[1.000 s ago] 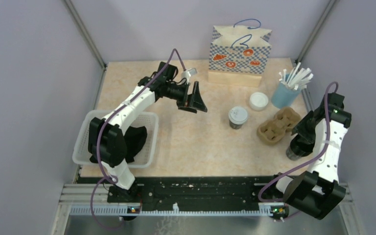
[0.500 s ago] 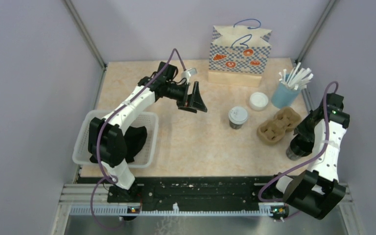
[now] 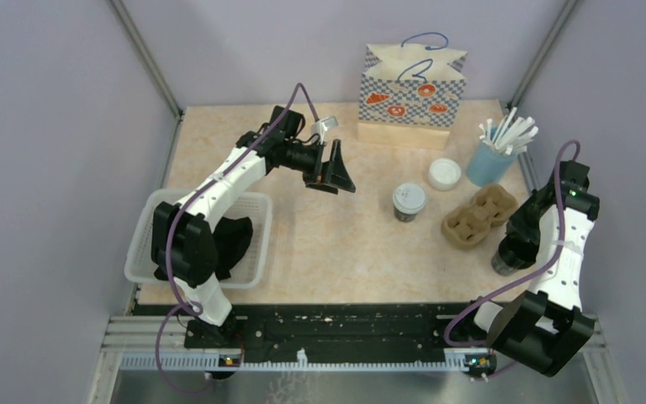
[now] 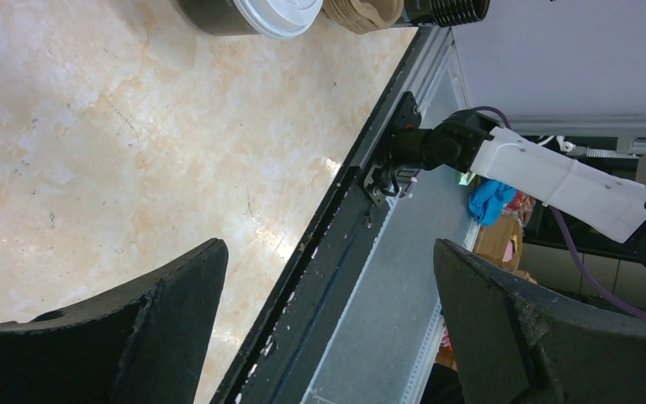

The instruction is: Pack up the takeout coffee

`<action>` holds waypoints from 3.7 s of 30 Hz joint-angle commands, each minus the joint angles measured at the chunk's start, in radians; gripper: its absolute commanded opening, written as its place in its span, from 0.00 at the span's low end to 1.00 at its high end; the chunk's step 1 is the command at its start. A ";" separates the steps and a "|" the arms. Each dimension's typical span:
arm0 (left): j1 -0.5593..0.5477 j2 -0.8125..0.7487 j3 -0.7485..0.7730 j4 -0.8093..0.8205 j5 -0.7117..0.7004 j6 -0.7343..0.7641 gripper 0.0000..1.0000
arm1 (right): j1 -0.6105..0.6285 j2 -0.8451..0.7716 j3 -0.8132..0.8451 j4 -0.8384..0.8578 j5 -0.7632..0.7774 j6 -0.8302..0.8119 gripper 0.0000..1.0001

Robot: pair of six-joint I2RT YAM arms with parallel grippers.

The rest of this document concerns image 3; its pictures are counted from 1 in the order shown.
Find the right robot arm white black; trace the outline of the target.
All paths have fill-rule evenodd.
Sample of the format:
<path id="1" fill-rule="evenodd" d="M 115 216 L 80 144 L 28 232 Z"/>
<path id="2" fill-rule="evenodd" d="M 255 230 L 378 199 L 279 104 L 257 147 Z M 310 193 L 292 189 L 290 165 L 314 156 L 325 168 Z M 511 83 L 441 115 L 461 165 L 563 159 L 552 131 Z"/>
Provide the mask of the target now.
<path id="1" fill-rule="evenodd" d="M 485 302 L 463 319 L 459 334 L 466 344 L 486 344 L 552 377 L 590 340 L 596 322 L 582 311 L 580 272 L 600 200 L 588 192 L 589 171 L 578 162 L 561 162 L 560 181 L 550 179 L 533 191 L 507 221 L 493 268 L 541 273 L 513 301 Z"/>

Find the white cup lid stack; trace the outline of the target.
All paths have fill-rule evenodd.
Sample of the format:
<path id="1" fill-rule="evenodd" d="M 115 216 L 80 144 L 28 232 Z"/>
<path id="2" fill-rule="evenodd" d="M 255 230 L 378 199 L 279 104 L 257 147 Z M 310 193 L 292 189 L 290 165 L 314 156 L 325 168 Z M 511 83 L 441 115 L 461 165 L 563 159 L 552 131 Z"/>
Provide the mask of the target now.
<path id="1" fill-rule="evenodd" d="M 427 179 L 434 189 L 448 191 L 458 185 L 461 174 L 461 167 L 454 160 L 439 158 L 430 164 Z"/>

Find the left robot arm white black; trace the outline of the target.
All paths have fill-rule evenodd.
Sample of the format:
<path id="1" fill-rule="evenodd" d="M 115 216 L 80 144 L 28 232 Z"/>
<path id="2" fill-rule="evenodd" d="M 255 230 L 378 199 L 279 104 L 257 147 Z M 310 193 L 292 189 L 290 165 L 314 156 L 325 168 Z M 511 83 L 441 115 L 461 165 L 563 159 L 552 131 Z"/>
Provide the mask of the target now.
<path id="1" fill-rule="evenodd" d="M 246 254 L 252 238 L 250 220 L 231 220 L 225 213 L 254 183 L 274 168 L 302 174 L 304 185 L 331 194 L 355 192 L 344 165 L 341 142 L 325 141 L 337 127 L 336 117 L 316 120 L 311 136 L 300 140 L 305 118 L 281 106 L 257 131 L 241 136 L 220 167 L 196 189 L 176 202 L 161 202 L 152 216 L 151 261 L 154 277 L 180 291 L 179 299 L 195 318 L 206 323 L 204 337 L 216 348 L 231 345 L 236 325 L 228 320 L 232 305 L 220 281 Z M 330 147 L 328 160 L 323 158 Z"/>

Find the stack of dark cups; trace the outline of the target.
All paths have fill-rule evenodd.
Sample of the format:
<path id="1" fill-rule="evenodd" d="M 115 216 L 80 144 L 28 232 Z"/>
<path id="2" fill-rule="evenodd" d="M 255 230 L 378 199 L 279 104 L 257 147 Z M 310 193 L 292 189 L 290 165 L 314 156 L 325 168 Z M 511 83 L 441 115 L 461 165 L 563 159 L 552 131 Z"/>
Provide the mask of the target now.
<path id="1" fill-rule="evenodd" d="M 496 273 L 510 276 L 515 272 L 530 268 L 536 261 L 537 248 L 527 242 L 505 237 L 491 259 Z"/>

